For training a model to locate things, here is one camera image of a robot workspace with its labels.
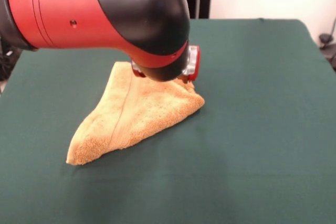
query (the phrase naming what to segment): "table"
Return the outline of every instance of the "table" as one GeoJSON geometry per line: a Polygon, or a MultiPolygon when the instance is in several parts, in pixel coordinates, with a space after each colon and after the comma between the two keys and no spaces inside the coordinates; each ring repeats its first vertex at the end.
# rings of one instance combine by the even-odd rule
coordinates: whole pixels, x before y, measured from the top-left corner
{"type": "Polygon", "coordinates": [[[0,98],[0,223],[336,223],[336,78],[297,20],[195,20],[205,106],[81,167],[114,50],[25,52],[0,98]]]}

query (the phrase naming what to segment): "orange towel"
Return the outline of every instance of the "orange towel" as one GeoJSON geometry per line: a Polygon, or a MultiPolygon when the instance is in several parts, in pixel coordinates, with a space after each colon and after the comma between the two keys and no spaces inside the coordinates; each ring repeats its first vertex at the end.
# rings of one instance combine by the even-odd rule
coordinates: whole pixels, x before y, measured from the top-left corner
{"type": "Polygon", "coordinates": [[[181,122],[204,105],[192,83],[155,82],[116,62],[96,108],[75,132],[66,162],[83,165],[181,122]]]}

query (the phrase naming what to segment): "green cloth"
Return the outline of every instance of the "green cloth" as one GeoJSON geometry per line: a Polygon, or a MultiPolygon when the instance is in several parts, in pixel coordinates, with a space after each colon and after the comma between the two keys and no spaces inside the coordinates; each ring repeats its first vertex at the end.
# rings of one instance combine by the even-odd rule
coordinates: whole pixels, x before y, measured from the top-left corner
{"type": "Polygon", "coordinates": [[[81,167],[115,50],[25,52],[0,98],[0,223],[335,224],[336,76],[296,20],[192,21],[205,106],[81,167]]]}

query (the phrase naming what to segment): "towel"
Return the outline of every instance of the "towel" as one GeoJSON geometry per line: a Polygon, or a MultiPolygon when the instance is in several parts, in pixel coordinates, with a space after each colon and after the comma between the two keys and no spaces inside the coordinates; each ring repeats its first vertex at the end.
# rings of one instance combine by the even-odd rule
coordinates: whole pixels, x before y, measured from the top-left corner
{"type": "Polygon", "coordinates": [[[84,165],[131,147],[186,119],[204,103],[191,82],[138,78],[129,62],[116,62],[99,103],[73,135],[66,163],[84,165]]]}

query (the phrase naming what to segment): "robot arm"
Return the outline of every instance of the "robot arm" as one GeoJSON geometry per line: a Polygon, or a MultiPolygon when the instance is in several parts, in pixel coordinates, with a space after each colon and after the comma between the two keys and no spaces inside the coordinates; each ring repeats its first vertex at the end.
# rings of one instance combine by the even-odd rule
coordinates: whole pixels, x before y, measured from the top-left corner
{"type": "Polygon", "coordinates": [[[187,0],[0,0],[0,36],[24,50],[115,48],[135,75],[194,81],[187,0]]]}

